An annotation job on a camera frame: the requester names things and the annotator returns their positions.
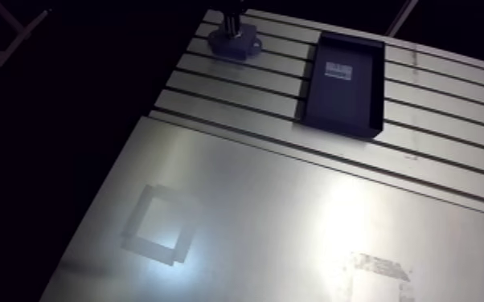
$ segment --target metal sheet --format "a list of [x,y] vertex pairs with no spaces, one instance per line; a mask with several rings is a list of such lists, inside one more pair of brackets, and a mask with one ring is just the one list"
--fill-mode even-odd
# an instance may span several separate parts
[[[443,51],[441,49],[437,49],[433,47],[427,47],[425,45],[410,43],[408,41],[402,41],[402,40],[393,39],[393,38],[389,38],[381,35],[373,35],[362,31],[354,31],[344,27],[336,27],[328,24],[319,23],[319,22],[312,22],[312,21],[307,21],[299,18],[292,18],[292,17],[283,16],[279,14],[267,13],[264,11],[248,10],[247,14],[257,16],[257,17],[262,17],[262,18],[269,18],[279,22],[293,23],[293,24],[297,24],[298,26],[309,27],[320,31],[335,31],[346,35],[356,35],[359,37],[364,37],[369,39],[383,40],[385,43],[391,44],[397,47],[407,48],[408,50],[417,51],[419,53],[425,53],[428,55],[441,57],[442,59],[447,59],[449,62],[463,63],[464,65],[470,65],[471,67],[478,67],[479,69],[484,70],[484,61],[482,60],[470,58],[464,55],[455,54],[449,51]],[[214,14],[214,11],[212,10],[210,10],[207,13],[207,16],[210,16],[210,17],[213,16],[212,18],[218,17],[217,15]]]
[[484,105],[391,81],[385,83],[385,91],[390,99],[484,124]]
[[387,59],[484,85],[484,69],[402,48],[387,47]]
[[[212,56],[211,51],[208,49],[207,44],[204,40],[202,43],[193,43],[191,50],[194,52],[198,52],[203,55],[210,55]],[[208,70],[215,70],[214,75],[228,78],[230,80],[237,80],[238,82],[245,83],[245,84],[252,84],[256,85],[260,88],[268,88],[267,81],[274,82],[276,86],[274,86],[276,91],[283,92],[286,94],[292,94],[293,90],[292,87],[287,85],[281,85],[281,78],[273,73],[266,73],[266,71],[254,73],[252,75],[246,76],[245,70],[240,69],[240,67],[234,67],[233,65],[224,65],[220,69],[215,69],[213,67],[214,64],[220,64],[220,61],[215,61],[213,59],[208,59],[203,61],[203,59],[199,59],[197,63],[193,63],[196,61],[195,57],[187,58],[185,61],[185,68],[190,69],[192,71],[201,72],[206,74]],[[300,63],[302,61],[297,59],[289,59],[285,57],[281,57],[279,55],[271,55],[268,54],[265,60],[255,60],[249,59],[247,64],[256,65],[258,67],[263,67],[267,69],[274,69],[280,65],[289,66],[289,62],[292,63]],[[282,67],[282,71],[289,70],[288,67]],[[305,85],[305,82],[302,80],[298,80],[296,87],[302,87]],[[393,86],[387,85],[385,90],[385,95],[389,96],[398,96],[402,91],[396,94],[396,92],[390,88],[394,88]],[[407,106],[403,106],[400,104],[394,104],[392,102],[387,101],[385,107],[385,118],[391,121],[408,124],[413,127],[427,129],[429,131],[435,133],[441,133],[443,135],[449,137],[457,137],[463,141],[470,141],[477,145],[484,146],[484,126],[479,124],[474,124],[470,122],[466,122],[459,119],[450,118],[449,116],[443,116],[440,114],[428,112],[426,110],[420,110],[418,108],[410,108]]]
[[388,79],[435,89],[484,104],[484,87],[394,63],[386,63],[385,69]]
[[185,54],[177,67],[191,71],[203,72],[210,76],[236,81],[256,87],[263,87],[289,96],[306,96],[304,81],[286,75],[273,74],[267,71],[242,66],[235,63],[216,61],[197,55]]
[[484,175],[438,161],[176,92],[163,91],[156,106],[484,198]]
[[[183,263],[169,266],[121,248],[147,185],[199,203]],[[406,284],[354,263],[360,256],[370,265],[397,263],[412,300],[484,300],[484,214],[142,120],[42,301],[398,297]]]
[[[292,120],[296,120],[297,118],[297,106],[303,106],[303,104],[299,104],[295,99],[208,79],[198,75],[190,75],[180,71],[173,73],[167,82],[167,86],[180,89],[187,93],[198,94],[197,96],[210,97],[213,100],[245,106],[258,112],[266,112],[274,116],[283,116]],[[463,130],[474,129],[474,127],[470,128],[471,124],[458,128],[454,120],[446,116],[440,116],[431,112],[425,112],[390,102],[386,103],[385,114],[385,117],[389,119],[396,117],[396,120],[399,122],[413,124],[421,129],[447,129],[446,132],[448,134],[457,134],[459,137],[465,136],[464,133],[466,131]],[[386,123],[385,129],[386,131],[383,131],[376,137],[373,140],[374,142],[390,145],[391,148],[410,150],[413,157],[416,157],[415,154],[422,153],[428,157],[438,157],[446,161],[455,162],[458,165],[484,170],[484,149],[399,127],[394,124]],[[484,137],[484,129],[474,130],[479,130],[479,134]]]
[[427,186],[423,183],[412,182],[405,178],[398,178],[393,175],[382,173],[372,169],[366,169],[357,165],[351,165],[346,162],[338,161],[333,158],[324,157],[321,155],[308,153],[304,150],[291,148],[289,146],[280,145],[271,141],[262,140],[257,137],[249,136],[244,133],[238,133],[236,130],[229,130],[214,125],[205,124],[197,120],[190,120],[186,117],[175,116],[166,112],[151,111],[150,117],[156,120],[162,120],[169,124],[180,125],[184,128],[194,129],[201,133],[208,133],[215,137],[222,137],[230,141],[239,142],[244,145],[251,145],[258,149],[268,150],[275,154],[280,154],[298,161],[304,161],[312,165],[326,167],[341,173],[355,175],[367,180],[378,182],[384,185],[392,186],[400,190],[406,190],[414,194],[420,194],[430,198],[436,198],[445,203],[454,204],[456,206],[478,210],[484,213],[484,202],[467,198],[460,194],[455,194],[447,190],[441,190],[432,186]]
[[167,86],[256,110],[272,112],[286,118],[294,118],[297,110],[298,101],[295,99],[181,71],[173,72],[167,81]]
[[387,119],[484,145],[484,126],[392,102],[385,106]]

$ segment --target metal rod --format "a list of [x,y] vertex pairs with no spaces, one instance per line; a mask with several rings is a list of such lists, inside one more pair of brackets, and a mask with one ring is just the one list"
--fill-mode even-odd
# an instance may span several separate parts
[[389,37],[395,36],[400,30],[401,26],[404,25],[405,20],[411,14],[413,8],[418,3],[418,0],[407,0],[405,4],[401,7],[400,12],[394,18],[394,21],[387,30],[386,35]]

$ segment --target barcode label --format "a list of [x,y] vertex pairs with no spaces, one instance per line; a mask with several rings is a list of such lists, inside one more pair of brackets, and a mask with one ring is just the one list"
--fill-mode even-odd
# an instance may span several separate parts
[[353,76],[353,67],[333,62],[326,62],[325,76],[350,81],[351,77]]

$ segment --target black box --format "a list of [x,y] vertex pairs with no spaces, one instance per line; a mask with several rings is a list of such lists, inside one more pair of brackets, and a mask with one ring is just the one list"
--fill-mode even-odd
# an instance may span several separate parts
[[383,131],[384,43],[323,32],[302,123],[353,137]]

